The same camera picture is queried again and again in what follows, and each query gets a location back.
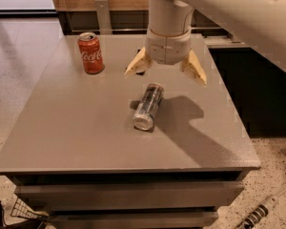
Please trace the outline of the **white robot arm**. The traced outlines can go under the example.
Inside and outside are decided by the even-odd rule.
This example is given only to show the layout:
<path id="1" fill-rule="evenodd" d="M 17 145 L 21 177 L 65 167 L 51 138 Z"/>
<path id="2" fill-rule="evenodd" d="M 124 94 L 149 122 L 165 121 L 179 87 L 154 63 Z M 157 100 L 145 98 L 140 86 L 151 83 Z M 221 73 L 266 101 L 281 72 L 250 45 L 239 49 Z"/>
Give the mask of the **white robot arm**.
<path id="1" fill-rule="evenodd" d="M 178 63 L 205 85 L 207 76 L 190 42 L 195 10 L 286 72 L 286 0 L 149 0 L 145 46 L 125 74 L 143 73 L 154 62 Z"/>

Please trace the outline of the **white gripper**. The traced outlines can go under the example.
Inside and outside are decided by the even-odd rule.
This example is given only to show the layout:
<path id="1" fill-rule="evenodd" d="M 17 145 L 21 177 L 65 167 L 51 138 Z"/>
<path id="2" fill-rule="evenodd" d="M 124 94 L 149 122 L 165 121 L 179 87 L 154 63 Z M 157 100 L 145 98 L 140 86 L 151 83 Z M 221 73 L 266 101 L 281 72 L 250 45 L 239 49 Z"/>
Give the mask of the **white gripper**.
<path id="1" fill-rule="evenodd" d="M 142 48 L 128 65 L 125 76 L 143 73 L 153 62 L 164 65 L 181 63 L 181 71 L 202 86 L 207 85 L 207 76 L 193 50 L 191 50 L 191 30 L 181 35 L 160 35 L 148 28 L 145 48 Z"/>

